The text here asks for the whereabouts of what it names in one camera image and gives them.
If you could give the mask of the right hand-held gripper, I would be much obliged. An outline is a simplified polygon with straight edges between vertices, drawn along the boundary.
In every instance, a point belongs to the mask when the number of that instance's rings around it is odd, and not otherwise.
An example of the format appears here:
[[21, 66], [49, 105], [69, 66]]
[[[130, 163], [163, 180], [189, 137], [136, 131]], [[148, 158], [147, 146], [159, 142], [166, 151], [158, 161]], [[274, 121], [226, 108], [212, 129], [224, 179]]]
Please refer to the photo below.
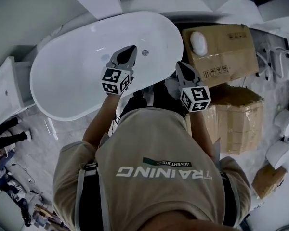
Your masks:
[[206, 110], [211, 102], [210, 91], [200, 79], [197, 70], [185, 62], [177, 62], [175, 70], [183, 106], [190, 113]]

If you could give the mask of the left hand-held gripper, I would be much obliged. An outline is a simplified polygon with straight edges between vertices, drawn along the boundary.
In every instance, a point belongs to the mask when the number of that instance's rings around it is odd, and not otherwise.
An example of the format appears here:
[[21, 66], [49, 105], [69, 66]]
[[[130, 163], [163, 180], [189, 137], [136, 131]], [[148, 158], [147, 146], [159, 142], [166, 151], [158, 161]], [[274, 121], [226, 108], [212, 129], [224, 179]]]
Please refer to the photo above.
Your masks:
[[134, 80], [133, 67], [137, 53], [135, 45], [123, 47], [113, 53], [101, 72], [101, 84], [105, 93], [121, 95], [128, 89]]

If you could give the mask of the person's left forearm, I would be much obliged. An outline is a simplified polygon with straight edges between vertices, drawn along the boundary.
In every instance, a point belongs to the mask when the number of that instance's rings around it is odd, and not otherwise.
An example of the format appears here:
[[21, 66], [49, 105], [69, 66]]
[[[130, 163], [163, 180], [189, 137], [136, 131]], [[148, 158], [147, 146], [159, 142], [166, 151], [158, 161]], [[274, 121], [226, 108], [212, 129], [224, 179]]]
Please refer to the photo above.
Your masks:
[[86, 129], [83, 141], [89, 143], [95, 150], [98, 149], [102, 137], [109, 132], [121, 96], [109, 94], [100, 110]]

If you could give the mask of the person's right forearm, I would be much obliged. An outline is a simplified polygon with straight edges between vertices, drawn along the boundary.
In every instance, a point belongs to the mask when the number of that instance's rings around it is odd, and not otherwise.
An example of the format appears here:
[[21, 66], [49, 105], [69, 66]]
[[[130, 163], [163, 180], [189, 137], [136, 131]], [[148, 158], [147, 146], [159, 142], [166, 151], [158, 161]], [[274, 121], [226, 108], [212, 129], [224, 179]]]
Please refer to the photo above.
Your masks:
[[201, 149], [214, 161], [215, 149], [207, 131], [204, 116], [201, 112], [190, 113], [192, 137]]

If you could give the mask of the white oval bathtub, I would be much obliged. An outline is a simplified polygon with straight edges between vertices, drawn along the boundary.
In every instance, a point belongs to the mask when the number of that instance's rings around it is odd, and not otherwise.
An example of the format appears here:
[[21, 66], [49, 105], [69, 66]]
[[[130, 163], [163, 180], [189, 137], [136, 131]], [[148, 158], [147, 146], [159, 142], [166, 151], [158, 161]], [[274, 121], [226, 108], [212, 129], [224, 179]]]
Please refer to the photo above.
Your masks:
[[182, 59], [177, 27], [154, 12], [133, 12], [97, 21], [65, 33], [37, 54], [30, 90], [37, 107], [58, 121], [73, 121], [99, 109], [106, 98], [101, 72], [123, 47], [138, 49], [134, 80], [124, 96], [169, 77]]

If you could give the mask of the white foam piece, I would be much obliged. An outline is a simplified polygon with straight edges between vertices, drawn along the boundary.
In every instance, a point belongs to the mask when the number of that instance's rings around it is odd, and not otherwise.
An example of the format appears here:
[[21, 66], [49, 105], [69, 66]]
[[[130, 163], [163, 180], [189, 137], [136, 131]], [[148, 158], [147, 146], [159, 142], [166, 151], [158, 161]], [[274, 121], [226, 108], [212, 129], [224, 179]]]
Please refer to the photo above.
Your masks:
[[193, 52], [198, 56], [205, 56], [208, 52], [208, 46], [205, 36], [195, 31], [190, 36], [190, 43], [192, 46]]

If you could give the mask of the person's black trousers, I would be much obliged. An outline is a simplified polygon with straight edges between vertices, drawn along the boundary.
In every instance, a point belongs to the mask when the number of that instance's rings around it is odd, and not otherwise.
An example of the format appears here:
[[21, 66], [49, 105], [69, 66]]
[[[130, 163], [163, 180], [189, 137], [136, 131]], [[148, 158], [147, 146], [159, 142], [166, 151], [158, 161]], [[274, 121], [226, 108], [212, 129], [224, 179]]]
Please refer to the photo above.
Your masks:
[[[153, 94], [154, 100], [152, 107], [170, 110], [185, 118], [187, 111], [184, 110], [179, 100], [174, 99], [168, 93], [168, 89], [164, 80], [153, 85]], [[148, 107], [149, 106], [143, 96], [142, 91], [137, 91], [133, 94], [133, 97], [128, 100], [128, 103], [125, 105], [123, 111], [121, 112], [120, 118], [132, 110]]]

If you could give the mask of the taped brown cardboard box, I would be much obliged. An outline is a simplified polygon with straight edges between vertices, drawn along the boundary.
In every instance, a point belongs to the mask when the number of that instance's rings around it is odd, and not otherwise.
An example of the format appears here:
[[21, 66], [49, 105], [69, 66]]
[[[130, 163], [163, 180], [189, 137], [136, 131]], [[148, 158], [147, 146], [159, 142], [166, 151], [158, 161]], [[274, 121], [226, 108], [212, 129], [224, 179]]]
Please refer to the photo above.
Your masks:
[[[220, 143], [221, 153], [241, 154], [255, 150], [262, 137], [264, 100], [255, 92], [221, 84], [209, 88], [211, 102], [200, 111], [211, 141]], [[191, 132], [190, 112], [185, 117]]]

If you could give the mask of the white star chair base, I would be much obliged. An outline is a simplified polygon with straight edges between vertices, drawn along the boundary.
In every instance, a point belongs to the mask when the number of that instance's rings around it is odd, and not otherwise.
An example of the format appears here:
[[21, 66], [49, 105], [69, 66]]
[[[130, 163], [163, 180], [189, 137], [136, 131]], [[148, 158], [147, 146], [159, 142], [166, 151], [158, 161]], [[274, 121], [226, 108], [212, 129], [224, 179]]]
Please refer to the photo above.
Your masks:
[[256, 52], [256, 56], [263, 63], [256, 73], [257, 77], [264, 75], [266, 81], [289, 81], [289, 49], [267, 43]]

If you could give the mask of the white plastic tube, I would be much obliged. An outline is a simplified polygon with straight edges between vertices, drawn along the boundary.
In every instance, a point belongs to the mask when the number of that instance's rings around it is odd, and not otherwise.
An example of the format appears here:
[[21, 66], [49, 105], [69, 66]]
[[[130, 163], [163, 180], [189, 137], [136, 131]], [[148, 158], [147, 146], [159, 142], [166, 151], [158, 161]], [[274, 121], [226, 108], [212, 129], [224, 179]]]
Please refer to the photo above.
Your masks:
[[56, 130], [55, 130], [55, 127], [53, 125], [52, 120], [48, 117], [44, 120], [44, 122], [45, 122], [46, 128], [48, 130], [48, 133], [50, 135], [52, 135], [54, 137], [54, 139], [57, 141], [58, 137], [57, 137], [57, 133], [56, 133]]

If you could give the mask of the white toilet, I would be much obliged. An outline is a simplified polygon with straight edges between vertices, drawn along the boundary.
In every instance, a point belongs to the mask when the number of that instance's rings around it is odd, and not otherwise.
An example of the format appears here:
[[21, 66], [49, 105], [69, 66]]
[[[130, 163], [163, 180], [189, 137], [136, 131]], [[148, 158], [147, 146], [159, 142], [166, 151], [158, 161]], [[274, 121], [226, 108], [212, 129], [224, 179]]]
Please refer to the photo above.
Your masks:
[[289, 138], [289, 111], [284, 109], [274, 118], [274, 124], [280, 128], [281, 137]]
[[289, 157], [289, 144], [283, 141], [274, 143], [266, 153], [266, 159], [274, 169], [282, 166]]

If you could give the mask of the person's beige shirt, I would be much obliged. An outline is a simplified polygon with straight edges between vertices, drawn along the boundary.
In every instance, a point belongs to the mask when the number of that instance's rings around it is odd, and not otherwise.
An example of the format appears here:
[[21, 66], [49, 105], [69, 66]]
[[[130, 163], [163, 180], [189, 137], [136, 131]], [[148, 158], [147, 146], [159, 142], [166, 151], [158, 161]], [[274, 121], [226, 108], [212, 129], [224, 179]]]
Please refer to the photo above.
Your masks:
[[177, 113], [128, 112], [97, 150], [85, 141], [63, 147], [53, 177], [53, 208], [72, 231], [137, 231], [170, 211], [239, 224], [251, 205], [250, 184], [231, 157], [216, 165]]

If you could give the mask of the white vanity with sink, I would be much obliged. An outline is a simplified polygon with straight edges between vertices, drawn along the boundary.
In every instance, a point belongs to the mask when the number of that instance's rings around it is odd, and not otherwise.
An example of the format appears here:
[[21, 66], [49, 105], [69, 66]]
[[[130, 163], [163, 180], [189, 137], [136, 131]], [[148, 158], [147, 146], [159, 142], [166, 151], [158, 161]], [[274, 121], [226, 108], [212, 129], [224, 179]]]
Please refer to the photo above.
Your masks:
[[31, 62], [7, 57], [0, 67], [0, 124], [35, 104], [30, 90]]

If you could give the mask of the small brown cardboard box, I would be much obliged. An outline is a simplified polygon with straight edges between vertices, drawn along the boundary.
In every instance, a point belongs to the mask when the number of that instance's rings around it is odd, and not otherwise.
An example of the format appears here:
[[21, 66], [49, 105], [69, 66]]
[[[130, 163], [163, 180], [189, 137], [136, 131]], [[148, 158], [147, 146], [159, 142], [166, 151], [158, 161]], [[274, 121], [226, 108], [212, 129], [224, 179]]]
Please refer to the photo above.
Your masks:
[[263, 166], [258, 170], [252, 187], [260, 199], [264, 199], [278, 188], [287, 173], [287, 170], [280, 166], [274, 169], [270, 164]]

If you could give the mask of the cluttered tool pile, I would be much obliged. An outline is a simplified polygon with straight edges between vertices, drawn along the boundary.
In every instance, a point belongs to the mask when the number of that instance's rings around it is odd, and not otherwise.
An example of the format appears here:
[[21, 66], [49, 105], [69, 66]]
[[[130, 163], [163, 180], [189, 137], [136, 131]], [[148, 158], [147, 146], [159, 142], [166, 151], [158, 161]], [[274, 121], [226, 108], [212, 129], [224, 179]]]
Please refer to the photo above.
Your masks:
[[47, 230], [60, 225], [51, 203], [50, 183], [14, 158], [15, 152], [0, 154], [0, 226], [22, 231], [35, 223]]

